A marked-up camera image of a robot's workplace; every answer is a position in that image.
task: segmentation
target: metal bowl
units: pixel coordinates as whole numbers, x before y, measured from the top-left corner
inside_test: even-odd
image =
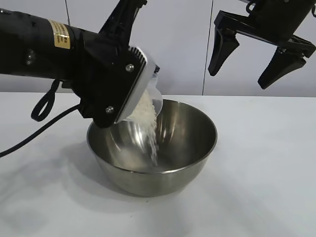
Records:
[[[158,165],[142,126],[122,121],[107,129],[91,124],[87,140],[98,163],[122,190],[142,197],[177,191],[202,170],[215,147],[217,131],[200,110],[164,100],[157,117]]]

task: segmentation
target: screw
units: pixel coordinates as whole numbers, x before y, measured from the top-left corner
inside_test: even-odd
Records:
[[[280,53],[285,53],[285,52],[286,52],[286,49],[285,49],[285,48],[281,48],[281,49],[279,50],[279,52],[280,52]]]
[[[125,69],[129,72],[129,73],[132,73],[135,69],[134,65],[133,64],[128,64]]]
[[[28,50],[28,55],[27,55],[27,58],[29,59],[28,61],[30,61],[31,63],[32,63],[32,59],[34,59],[34,57],[35,57],[35,54],[34,54],[34,51],[33,50],[31,50],[31,49],[29,49]]]
[[[5,10],[3,8],[0,8],[0,13],[6,14],[6,15],[11,15],[10,11]]]
[[[109,106],[109,107],[106,108],[105,112],[106,112],[107,114],[113,114],[114,108],[113,108],[112,106]]]

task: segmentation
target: yellow label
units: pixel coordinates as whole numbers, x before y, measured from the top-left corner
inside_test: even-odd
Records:
[[[70,49],[70,37],[66,26],[62,23],[49,20],[53,32],[55,47]]]

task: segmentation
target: power cord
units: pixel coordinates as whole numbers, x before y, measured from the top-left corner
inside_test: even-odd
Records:
[[[248,4],[247,4],[247,7],[246,7],[246,11],[249,13],[249,14],[252,14],[252,10],[250,9],[250,7],[256,3],[257,0],[251,0]]]
[[[56,79],[53,81],[50,90],[39,100],[39,102],[35,105],[31,118],[37,122],[43,121],[48,117],[51,112],[54,102],[55,102],[55,93],[59,87],[60,80]]]
[[[51,127],[54,123],[56,123],[58,120],[62,119],[64,116],[70,114],[71,112],[75,111],[79,109],[79,105],[75,105],[69,109],[67,109],[66,111],[62,112],[60,115],[56,116],[55,118],[53,118],[51,121],[49,121],[47,124],[45,124],[43,127],[41,127],[39,130],[37,130],[35,133],[33,133],[31,136],[29,136],[28,138],[26,138],[25,140],[23,140],[22,142],[20,142],[19,144],[9,148],[6,151],[3,151],[0,153],[0,158],[20,149],[21,147],[25,146],[26,144],[28,144],[29,142],[31,142],[34,138],[36,138],[37,136],[39,136],[41,133],[43,133],[45,130],[47,130],[49,127]]]

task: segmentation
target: white table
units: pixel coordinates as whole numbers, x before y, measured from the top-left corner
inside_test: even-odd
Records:
[[[0,150],[42,123],[42,94],[0,93]],[[316,98],[166,96],[206,112],[218,144],[180,193],[116,192],[72,113],[0,160],[1,237],[315,237]],[[58,94],[53,117],[76,104]]]

